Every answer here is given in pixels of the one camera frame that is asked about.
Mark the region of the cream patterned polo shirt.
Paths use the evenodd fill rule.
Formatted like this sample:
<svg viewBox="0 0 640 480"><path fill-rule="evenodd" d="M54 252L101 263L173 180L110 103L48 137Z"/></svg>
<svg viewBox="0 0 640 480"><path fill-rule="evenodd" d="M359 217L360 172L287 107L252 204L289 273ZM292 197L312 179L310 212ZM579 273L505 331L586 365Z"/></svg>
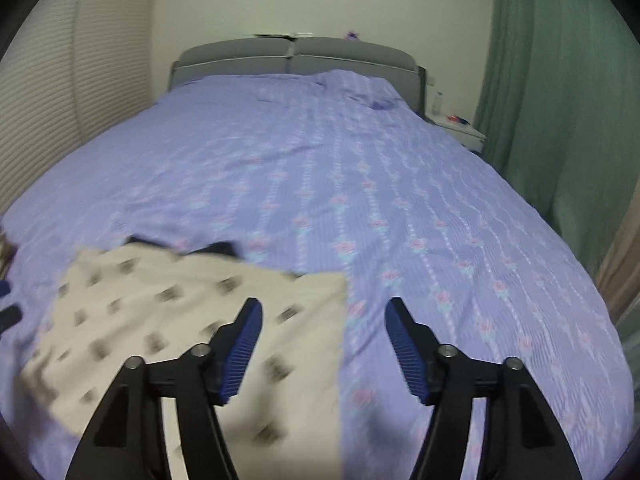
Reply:
<svg viewBox="0 0 640 480"><path fill-rule="evenodd" d="M81 249L24 383L77 436L128 356L178 358L231 323L248 298L262 304L262 330L238 395L218 414L236 471L341 478L347 281L339 273L295 275L141 243Z"/></svg>

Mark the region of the white ribbed wardrobe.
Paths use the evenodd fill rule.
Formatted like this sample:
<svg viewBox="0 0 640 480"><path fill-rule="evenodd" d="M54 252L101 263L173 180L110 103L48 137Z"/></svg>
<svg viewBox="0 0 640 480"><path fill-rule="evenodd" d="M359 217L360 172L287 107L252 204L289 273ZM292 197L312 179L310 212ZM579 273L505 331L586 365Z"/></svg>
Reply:
<svg viewBox="0 0 640 480"><path fill-rule="evenodd" d="M152 103L153 0L39 0L1 60L1 207Z"/></svg>

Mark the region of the white nightstand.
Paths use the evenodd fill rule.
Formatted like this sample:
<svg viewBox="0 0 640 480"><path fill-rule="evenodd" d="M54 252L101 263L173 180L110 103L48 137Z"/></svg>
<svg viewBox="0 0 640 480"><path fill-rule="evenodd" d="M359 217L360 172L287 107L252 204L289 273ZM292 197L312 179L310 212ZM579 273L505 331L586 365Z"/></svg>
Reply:
<svg viewBox="0 0 640 480"><path fill-rule="evenodd" d="M456 139L467 150L475 154L480 154L483 151L486 136L468 122L459 122L446 115L426 114L425 118L432 124L445 129L450 136Z"/></svg>

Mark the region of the purple floral bed sheet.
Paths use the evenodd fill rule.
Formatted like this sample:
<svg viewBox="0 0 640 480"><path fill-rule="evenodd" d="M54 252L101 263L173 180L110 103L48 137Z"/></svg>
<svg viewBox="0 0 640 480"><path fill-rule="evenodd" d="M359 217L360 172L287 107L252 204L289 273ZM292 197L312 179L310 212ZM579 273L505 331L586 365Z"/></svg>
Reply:
<svg viewBox="0 0 640 480"><path fill-rule="evenodd" d="M386 335L396 296L468 356L520 358L584 478L604 478L631 438L630 370L585 269L385 80L334 70L189 82L63 158L1 223L17 246L9 300L23 311L1 339L1 411L48 479L65 476L79 434L23 370L78 252L134 243L344 275L341 478L407 478L430 421Z"/></svg>

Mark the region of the green curtain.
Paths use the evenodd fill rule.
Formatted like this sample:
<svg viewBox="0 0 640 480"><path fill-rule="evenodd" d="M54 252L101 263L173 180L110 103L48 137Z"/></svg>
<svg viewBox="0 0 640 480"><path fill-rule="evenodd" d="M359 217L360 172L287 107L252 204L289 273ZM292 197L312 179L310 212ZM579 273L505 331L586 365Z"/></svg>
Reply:
<svg viewBox="0 0 640 480"><path fill-rule="evenodd" d="M639 177L639 45L610 0L494 0L483 156L596 274Z"/></svg>

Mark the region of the small bottle on nightstand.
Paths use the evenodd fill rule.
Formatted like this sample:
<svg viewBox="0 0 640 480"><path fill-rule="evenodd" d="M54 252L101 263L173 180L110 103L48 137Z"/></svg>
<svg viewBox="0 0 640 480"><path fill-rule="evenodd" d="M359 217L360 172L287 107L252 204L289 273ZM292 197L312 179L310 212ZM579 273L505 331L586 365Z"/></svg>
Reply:
<svg viewBox="0 0 640 480"><path fill-rule="evenodd" d="M442 114L443 99L444 99L444 94L441 91L437 91L432 104L432 113L436 116Z"/></svg>

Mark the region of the grey upholstered headboard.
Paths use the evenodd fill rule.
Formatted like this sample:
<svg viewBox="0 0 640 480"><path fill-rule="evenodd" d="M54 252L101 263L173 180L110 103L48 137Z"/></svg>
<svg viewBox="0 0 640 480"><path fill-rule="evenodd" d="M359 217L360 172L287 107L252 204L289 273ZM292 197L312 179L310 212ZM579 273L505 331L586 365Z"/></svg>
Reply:
<svg viewBox="0 0 640 480"><path fill-rule="evenodd" d="M269 36L201 44L172 63L168 88L213 75L313 75L329 70L385 79L416 114L425 113L427 72L410 54L330 37Z"/></svg>

